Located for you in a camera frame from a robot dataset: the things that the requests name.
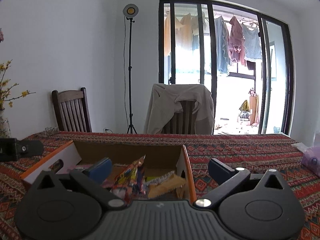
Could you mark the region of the purple tissue pack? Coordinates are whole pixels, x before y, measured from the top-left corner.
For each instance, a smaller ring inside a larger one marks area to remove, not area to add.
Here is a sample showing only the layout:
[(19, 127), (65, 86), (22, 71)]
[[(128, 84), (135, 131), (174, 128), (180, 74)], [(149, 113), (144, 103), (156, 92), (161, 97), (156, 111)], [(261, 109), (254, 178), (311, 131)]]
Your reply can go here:
[(320, 177), (319, 133), (315, 134), (312, 147), (307, 147), (302, 142), (292, 144), (291, 146), (303, 153), (302, 165)]

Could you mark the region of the floral ceramic vase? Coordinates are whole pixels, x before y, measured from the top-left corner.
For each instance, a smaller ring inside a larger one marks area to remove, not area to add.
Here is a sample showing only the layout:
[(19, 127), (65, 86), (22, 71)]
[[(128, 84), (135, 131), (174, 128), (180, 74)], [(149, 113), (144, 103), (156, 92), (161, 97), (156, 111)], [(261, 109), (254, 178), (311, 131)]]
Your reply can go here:
[(0, 110), (0, 138), (10, 138), (11, 131), (7, 117), (5, 116), (5, 109)]

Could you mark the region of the yellow flower branches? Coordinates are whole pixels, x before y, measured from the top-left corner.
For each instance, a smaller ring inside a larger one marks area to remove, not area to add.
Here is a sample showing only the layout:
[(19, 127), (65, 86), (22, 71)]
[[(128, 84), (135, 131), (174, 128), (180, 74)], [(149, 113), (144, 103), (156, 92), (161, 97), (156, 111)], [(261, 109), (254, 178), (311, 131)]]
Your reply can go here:
[(7, 71), (11, 68), (12, 60), (8, 60), (5, 63), (1, 63), (1, 111), (5, 110), (5, 106), (13, 107), (15, 100), (25, 98), (35, 92), (30, 90), (21, 91), (18, 95), (12, 95), (11, 91), (19, 86), (19, 83), (12, 83), (11, 79), (6, 78)]

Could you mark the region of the chair with beige jacket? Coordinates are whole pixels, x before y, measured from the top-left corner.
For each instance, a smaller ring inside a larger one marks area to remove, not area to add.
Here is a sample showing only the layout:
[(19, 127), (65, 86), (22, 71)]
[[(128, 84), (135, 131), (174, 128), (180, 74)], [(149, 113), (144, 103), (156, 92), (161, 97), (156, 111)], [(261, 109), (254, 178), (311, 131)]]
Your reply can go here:
[(214, 129), (214, 103), (212, 93), (203, 84), (165, 85), (155, 83), (152, 87), (144, 124), (145, 134), (158, 134), (175, 113), (182, 113), (183, 101), (195, 103), (195, 133), (211, 135)]

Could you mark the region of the hanging grey blue shirt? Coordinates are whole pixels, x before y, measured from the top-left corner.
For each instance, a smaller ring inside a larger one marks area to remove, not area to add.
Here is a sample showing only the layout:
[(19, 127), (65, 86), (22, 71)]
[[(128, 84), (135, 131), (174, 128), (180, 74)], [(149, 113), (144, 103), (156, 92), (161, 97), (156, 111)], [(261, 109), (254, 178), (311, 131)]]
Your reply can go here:
[(261, 44), (258, 28), (248, 28), (242, 25), (244, 35), (245, 60), (257, 62), (262, 60)]

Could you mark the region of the hanging pink shirt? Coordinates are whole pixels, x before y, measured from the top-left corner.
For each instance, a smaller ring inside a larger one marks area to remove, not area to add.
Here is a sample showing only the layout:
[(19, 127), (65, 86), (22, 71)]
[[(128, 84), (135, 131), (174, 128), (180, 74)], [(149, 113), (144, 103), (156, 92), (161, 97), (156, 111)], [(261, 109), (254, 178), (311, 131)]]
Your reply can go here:
[(232, 62), (240, 62), (246, 66), (244, 34), (241, 24), (237, 18), (233, 16), (229, 22), (232, 26), (228, 43), (229, 57)]

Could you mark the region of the patterned red tablecloth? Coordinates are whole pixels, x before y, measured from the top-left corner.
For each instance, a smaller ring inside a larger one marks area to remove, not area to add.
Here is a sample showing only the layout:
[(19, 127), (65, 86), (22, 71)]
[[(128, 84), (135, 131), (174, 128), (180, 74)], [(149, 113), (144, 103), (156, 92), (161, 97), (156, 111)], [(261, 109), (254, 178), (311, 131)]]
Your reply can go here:
[(54, 135), (33, 134), (29, 140), (40, 140), (44, 155), (68, 141), (99, 144), (140, 144), (187, 148), (196, 195), (202, 196), (217, 186), (209, 178), (207, 164), (216, 158), (230, 167), (242, 166), (254, 173), (269, 168), (280, 171), (305, 211), (300, 239), (319, 239), (319, 178), (301, 165), (302, 153), (292, 147), (293, 139), (283, 134), (263, 135), (147, 135), (59, 132)]

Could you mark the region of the hanging blue garment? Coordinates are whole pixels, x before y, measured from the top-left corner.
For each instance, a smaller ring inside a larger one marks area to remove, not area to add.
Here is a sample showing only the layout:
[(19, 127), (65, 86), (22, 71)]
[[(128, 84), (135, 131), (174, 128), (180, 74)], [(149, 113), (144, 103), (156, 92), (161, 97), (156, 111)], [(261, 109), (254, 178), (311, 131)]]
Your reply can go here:
[(216, 66), (220, 74), (228, 74), (230, 57), (228, 52), (229, 31), (223, 17), (219, 16), (214, 19), (215, 38), (216, 38)]

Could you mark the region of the red cartoon snack bag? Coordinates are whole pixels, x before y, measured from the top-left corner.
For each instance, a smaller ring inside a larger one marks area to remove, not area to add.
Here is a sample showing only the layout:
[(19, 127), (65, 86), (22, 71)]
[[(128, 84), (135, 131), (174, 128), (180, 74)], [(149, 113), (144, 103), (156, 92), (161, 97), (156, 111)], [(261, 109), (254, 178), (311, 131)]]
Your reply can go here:
[(144, 160), (135, 160), (115, 178), (112, 193), (127, 204), (146, 194)]

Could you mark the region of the pink artificial flowers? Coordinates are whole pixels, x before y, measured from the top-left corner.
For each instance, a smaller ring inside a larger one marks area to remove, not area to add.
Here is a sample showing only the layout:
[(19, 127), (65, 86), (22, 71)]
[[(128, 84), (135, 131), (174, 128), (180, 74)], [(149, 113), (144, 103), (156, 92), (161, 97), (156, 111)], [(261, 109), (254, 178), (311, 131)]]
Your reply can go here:
[(4, 41), (3, 31), (0, 28), (0, 43), (2, 43), (3, 41)]

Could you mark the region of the pink snack packet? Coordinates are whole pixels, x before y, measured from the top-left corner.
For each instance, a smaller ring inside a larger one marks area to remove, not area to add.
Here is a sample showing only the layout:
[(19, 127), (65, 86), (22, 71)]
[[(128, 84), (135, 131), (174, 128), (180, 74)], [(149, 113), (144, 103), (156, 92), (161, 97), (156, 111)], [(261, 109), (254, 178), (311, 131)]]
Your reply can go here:
[(92, 166), (92, 164), (70, 166), (69, 168), (67, 168), (67, 171), (68, 172), (70, 172), (72, 170), (83, 171), (83, 170), (90, 168), (91, 166)]

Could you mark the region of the studio light on stand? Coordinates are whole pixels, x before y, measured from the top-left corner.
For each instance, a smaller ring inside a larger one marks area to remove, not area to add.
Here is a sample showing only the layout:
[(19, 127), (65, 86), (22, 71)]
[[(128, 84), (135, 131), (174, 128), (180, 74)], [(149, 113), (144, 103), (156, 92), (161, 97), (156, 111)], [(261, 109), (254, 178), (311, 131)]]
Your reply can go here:
[(134, 18), (138, 15), (139, 9), (135, 4), (128, 4), (123, 9), (125, 19), (129, 22), (129, 125), (127, 133), (137, 134), (137, 131), (133, 124), (133, 111), (132, 111), (132, 25), (134, 24)]

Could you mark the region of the black framed sliding door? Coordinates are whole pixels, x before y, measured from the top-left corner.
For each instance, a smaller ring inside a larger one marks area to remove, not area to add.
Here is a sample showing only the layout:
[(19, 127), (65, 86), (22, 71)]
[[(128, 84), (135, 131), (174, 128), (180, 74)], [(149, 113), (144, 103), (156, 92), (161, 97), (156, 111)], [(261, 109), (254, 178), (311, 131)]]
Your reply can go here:
[(210, 0), (159, 0), (159, 82), (202, 84), (214, 134), (288, 134), (294, 77), (289, 26)]

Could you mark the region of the dark wooden chair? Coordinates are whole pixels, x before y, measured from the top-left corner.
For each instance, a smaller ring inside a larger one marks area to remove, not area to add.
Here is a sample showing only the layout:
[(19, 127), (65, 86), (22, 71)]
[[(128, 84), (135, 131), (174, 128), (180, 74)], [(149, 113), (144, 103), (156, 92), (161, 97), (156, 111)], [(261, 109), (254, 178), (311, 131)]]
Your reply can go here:
[(86, 88), (52, 91), (52, 102), (60, 131), (92, 132)]

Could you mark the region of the orange cardboard box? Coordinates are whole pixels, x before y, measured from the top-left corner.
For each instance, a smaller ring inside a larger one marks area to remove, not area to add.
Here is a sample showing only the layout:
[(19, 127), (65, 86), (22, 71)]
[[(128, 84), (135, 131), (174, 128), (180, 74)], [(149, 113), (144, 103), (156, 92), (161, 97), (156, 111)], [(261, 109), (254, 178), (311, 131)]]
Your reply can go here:
[(145, 157), (145, 175), (160, 177), (175, 170), (177, 175), (185, 174), (185, 198), (190, 202), (196, 200), (195, 185), (190, 167), (187, 149), (184, 145), (129, 145), (129, 144), (98, 144), (93, 142), (68, 141), (52, 153), (43, 157), (36, 164), (20, 175), (20, 180), (29, 189), (41, 171), (61, 160), (63, 166), (58, 174), (64, 174), (77, 164), (93, 164), (108, 157), (113, 164), (127, 164), (140, 157)]

